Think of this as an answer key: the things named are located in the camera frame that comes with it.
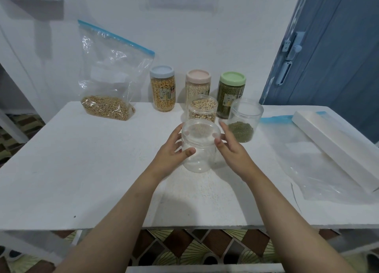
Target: styrofoam block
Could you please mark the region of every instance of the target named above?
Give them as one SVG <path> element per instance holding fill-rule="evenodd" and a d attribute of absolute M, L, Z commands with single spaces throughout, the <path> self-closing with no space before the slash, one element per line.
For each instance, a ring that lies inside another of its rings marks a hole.
<path fill-rule="evenodd" d="M 367 146 L 315 112 L 297 111 L 292 121 L 364 190 L 379 188 L 379 159 Z"/>

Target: clear plastic jar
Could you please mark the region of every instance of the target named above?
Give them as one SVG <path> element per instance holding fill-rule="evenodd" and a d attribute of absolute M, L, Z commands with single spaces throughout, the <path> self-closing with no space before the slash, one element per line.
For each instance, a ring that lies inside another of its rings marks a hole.
<path fill-rule="evenodd" d="M 228 126 L 238 142 L 248 142 L 253 138 L 263 106 L 248 98 L 236 99 L 230 107 Z"/>
<path fill-rule="evenodd" d="M 191 70 L 186 74 L 186 103 L 192 96 L 209 95 L 211 75 L 203 70 Z"/>
<path fill-rule="evenodd" d="M 189 120 L 193 118 L 202 118 L 205 120 L 210 120 L 211 122 L 215 122 L 217 106 L 217 100 L 211 96 L 203 94 L 193 96 L 188 100 L 187 118 Z"/>
<path fill-rule="evenodd" d="M 241 98 L 246 84 L 246 77 L 235 71 L 221 74 L 217 90 L 217 116 L 228 118 L 230 106 L 235 99 Z"/>
<path fill-rule="evenodd" d="M 182 128 L 182 149 L 194 147 L 196 153 L 183 162 L 184 167 L 196 173 L 210 170 L 215 162 L 215 138 L 220 135 L 220 128 L 209 120 L 188 120 Z"/>
<path fill-rule="evenodd" d="M 175 73 L 170 66 L 155 66 L 150 70 L 154 105 L 160 112 L 169 112 L 175 106 Z"/>

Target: green jar lid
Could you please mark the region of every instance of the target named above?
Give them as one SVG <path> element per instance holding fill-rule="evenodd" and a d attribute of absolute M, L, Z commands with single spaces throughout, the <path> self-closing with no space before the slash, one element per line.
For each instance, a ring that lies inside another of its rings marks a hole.
<path fill-rule="evenodd" d="M 246 77 L 236 71 L 227 71 L 221 74 L 220 82 L 232 87 L 239 87 L 246 83 Z"/>

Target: left hand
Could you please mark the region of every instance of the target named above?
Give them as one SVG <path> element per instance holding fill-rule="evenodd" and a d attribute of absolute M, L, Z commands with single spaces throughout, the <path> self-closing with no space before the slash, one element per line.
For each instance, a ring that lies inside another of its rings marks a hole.
<path fill-rule="evenodd" d="M 187 148 L 185 151 L 180 149 L 175 152 L 182 146 L 182 142 L 178 141 L 182 138 L 182 134 L 179 133 L 182 130 L 182 126 L 183 123 L 174 129 L 166 143 L 161 146 L 157 155 L 145 170 L 145 172 L 149 172 L 159 181 L 170 175 L 187 157 L 196 152 L 196 149 L 193 147 Z"/>

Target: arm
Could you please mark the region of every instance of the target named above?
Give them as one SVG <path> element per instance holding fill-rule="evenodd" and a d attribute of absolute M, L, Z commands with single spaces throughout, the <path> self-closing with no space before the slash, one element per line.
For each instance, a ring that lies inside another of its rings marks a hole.
<path fill-rule="evenodd" d="M 194 148 L 175 152 L 182 124 L 170 135 L 154 160 L 102 221 L 76 246 L 55 272 L 125 273 L 138 234 L 159 182 L 170 175 Z"/>
<path fill-rule="evenodd" d="M 293 208 L 275 185 L 255 165 L 228 126 L 215 140 L 226 163 L 249 186 L 263 223 L 286 272 L 350 273 L 353 268 Z"/>

